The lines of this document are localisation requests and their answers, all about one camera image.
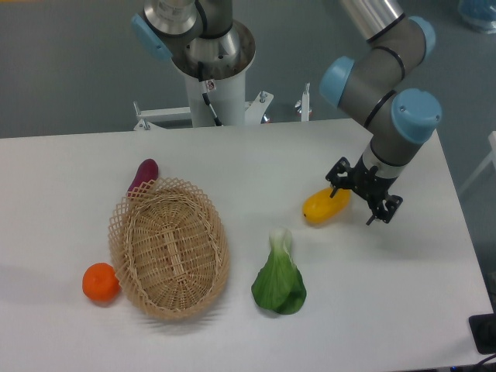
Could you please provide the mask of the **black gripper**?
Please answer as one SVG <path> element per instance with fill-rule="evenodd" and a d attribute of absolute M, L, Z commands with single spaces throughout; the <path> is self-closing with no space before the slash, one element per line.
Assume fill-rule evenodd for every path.
<path fill-rule="evenodd" d="M 366 166 L 362 155 L 352 169 L 350 162 L 341 157 L 325 176 L 332 189 L 330 198 L 334 198 L 339 190 L 349 190 L 351 185 L 354 192 L 367 201 L 372 213 L 366 222 L 368 226 L 374 221 L 388 224 L 403 202 L 402 197 L 388 193 L 396 179 L 382 178 L 378 171 L 376 165 Z"/>

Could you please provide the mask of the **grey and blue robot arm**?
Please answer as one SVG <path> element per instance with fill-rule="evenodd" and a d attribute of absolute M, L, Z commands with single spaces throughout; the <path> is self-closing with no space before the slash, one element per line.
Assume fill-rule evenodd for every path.
<path fill-rule="evenodd" d="M 147 1 L 131 27 L 147 52 L 170 60 L 184 76 L 196 127 L 248 123 L 245 73 L 255 57 L 252 33 L 233 18 L 230 1 Z M 402 200 L 389 190 L 442 119 L 426 91 L 396 91 L 432 52 L 436 34 L 396 1 L 344 1 L 343 8 L 370 46 L 361 60 L 340 57 L 322 76 L 321 96 L 367 129 L 371 141 L 355 165 L 336 162 L 331 192 L 350 190 L 390 222 Z"/>

